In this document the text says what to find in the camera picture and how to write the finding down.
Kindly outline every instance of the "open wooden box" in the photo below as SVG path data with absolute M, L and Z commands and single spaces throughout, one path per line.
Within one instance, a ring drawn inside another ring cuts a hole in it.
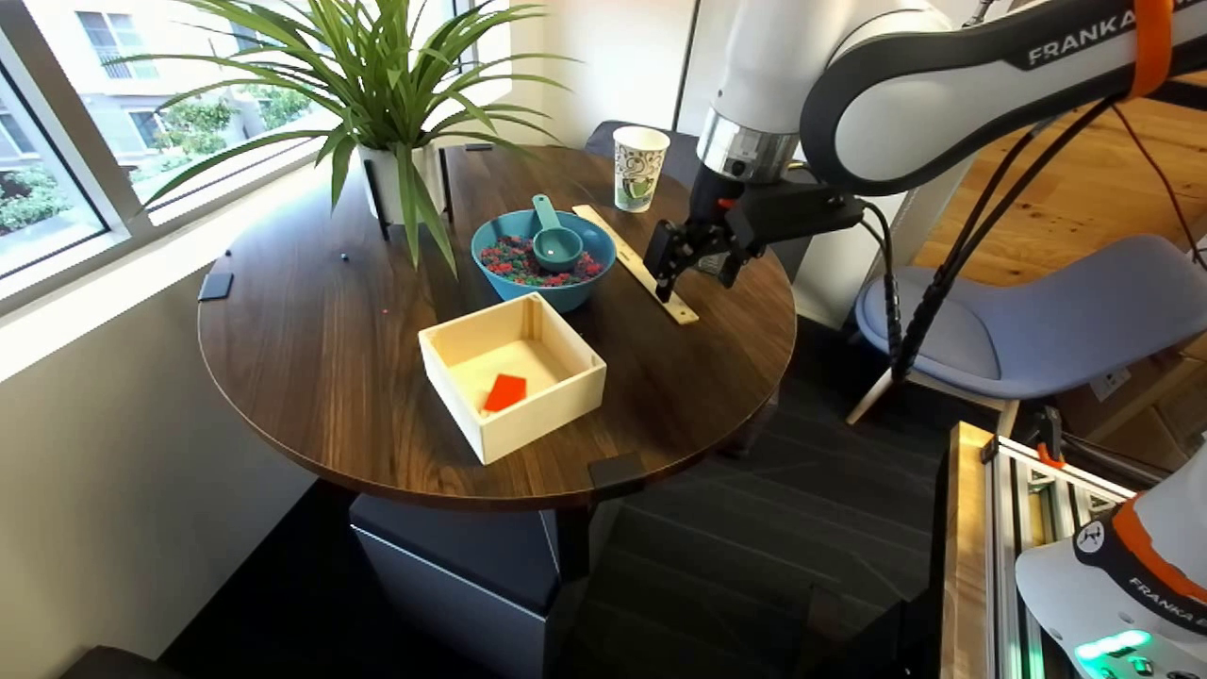
M 538 294 L 421 327 L 417 351 L 425 382 L 484 463 L 605 404 L 607 362 Z M 499 377 L 522 377 L 525 397 L 488 411 Z

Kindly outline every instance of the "dark carpet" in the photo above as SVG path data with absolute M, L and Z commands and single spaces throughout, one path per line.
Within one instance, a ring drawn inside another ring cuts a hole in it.
M 993 415 L 904 383 L 845 425 L 877 371 L 876 351 L 803 321 L 782 406 L 745 455 L 607 509 L 554 675 L 803 679 L 919 597 L 948 429 Z M 490 675 L 396 617 L 346 505 L 346 492 L 313 483 L 161 665 L 188 679 Z

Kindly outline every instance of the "blue bowl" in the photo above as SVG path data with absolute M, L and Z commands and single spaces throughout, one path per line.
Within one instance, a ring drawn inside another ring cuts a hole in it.
M 581 234 L 583 258 L 593 258 L 601 263 L 601 273 L 593 273 L 583 278 L 573 274 L 568 282 L 551 282 L 546 274 L 505 274 L 505 273 L 488 266 L 484 254 L 490 246 L 499 246 L 494 226 L 517 243 L 528 243 L 535 234 L 535 212 L 505 212 L 494 224 L 484 224 L 469 243 L 480 273 L 488 274 L 488 282 L 494 287 L 499 297 L 522 297 L 522 294 L 538 290 L 558 314 L 568 314 L 593 297 L 597 282 L 615 266 L 615 243 L 607 236 L 607 231 L 601 231 L 597 224 L 590 224 L 573 212 L 558 212 L 558 220 L 561 220 L 561 226 Z

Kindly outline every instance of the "round wooden table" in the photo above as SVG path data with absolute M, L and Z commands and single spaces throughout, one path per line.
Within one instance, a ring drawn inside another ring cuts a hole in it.
M 470 231 L 546 194 L 558 206 L 590 202 L 646 254 L 686 195 L 659 182 L 650 216 L 612 212 L 612 161 L 566 148 L 452 148 L 440 168 L 458 274 L 429 246 L 415 266 L 385 243 L 362 183 L 336 206 L 302 194 L 210 266 L 235 287 L 195 309 L 199 356 L 250 425 L 362 492 L 351 528 L 396 611 L 484 668 L 544 675 L 551 621 L 573 617 L 566 592 L 593 566 L 597 505 L 727 446 L 774 404 L 794 343 L 792 290 L 774 258 L 750 259 L 730 290 L 684 274 L 674 290 L 698 326 L 674 326 L 617 263 L 568 314 L 607 362 L 605 404 L 480 463 L 415 341 L 499 303 L 469 259 Z
M 674 290 L 698 326 L 674 326 L 615 263 L 568 318 L 607 362 L 605 406 L 480 463 L 415 343 L 417 327 L 494 303 L 469 259 L 469 234 L 546 194 L 558 206 L 597 206 L 646 254 L 657 220 L 686 216 L 686 194 L 659 182 L 650 216 L 615 212 L 612 161 L 566 148 L 452 148 L 445 183 L 458 274 L 432 250 L 411 266 L 398 243 L 381 243 L 357 183 L 336 212 L 329 195 L 284 202 L 216 263 L 235 290 L 195 309 L 205 366 L 230 406 L 299 463 L 459 509 L 590 505 L 722 450 L 774 399 L 794 343 L 792 290 L 774 258 L 750 259 L 734 287 L 686 273 Z

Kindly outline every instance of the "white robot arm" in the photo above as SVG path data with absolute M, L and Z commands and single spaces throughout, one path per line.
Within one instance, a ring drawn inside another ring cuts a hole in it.
M 1169 75 L 1207 67 L 1207 0 L 1169 4 Z M 1012 127 L 1125 99 L 1133 75 L 1133 0 L 1045 0 L 977 25 L 924 0 L 744 0 L 690 216 L 657 231 L 646 263 L 664 294 L 704 258 L 727 258 L 730 282 L 764 243 L 860 224 L 856 194 L 915 189 Z M 783 183 L 794 145 L 810 176 Z
M 860 224 L 856 194 L 930 182 L 997 134 L 1135 95 L 1154 0 L 1045 0 L 953 25 L 924 0 L 745 0 L 704 121 L 690 216 L 646 263 L 673 290 L 724 254 Z M 1164 0 L 1157 79 L 1207 67 L 1207 0 Z M 792 148 L 810 182 L 783 183 Z M 1071 544 L 1025 552 L 1020 592 L 1082 675 L 1207 675 L 1207 455 Z

